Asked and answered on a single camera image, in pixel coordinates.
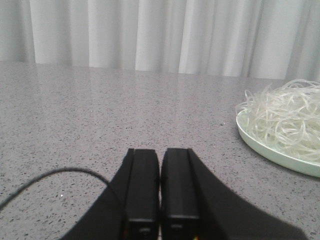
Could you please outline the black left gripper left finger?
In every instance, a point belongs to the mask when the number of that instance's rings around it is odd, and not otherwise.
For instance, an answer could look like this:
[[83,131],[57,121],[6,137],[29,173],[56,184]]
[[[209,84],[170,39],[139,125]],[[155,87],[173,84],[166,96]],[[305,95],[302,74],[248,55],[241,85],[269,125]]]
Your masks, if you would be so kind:
[[110,186],[64,240],[156,240],[159,161],[153,149],[128,149]]

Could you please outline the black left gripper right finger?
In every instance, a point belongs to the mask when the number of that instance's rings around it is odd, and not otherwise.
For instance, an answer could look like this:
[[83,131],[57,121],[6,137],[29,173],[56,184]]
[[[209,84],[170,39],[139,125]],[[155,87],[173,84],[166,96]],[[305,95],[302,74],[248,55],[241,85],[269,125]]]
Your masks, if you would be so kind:
[[164,240],[305,240],[303,231],[242,199],[191,149],[168,148],[161,168]]

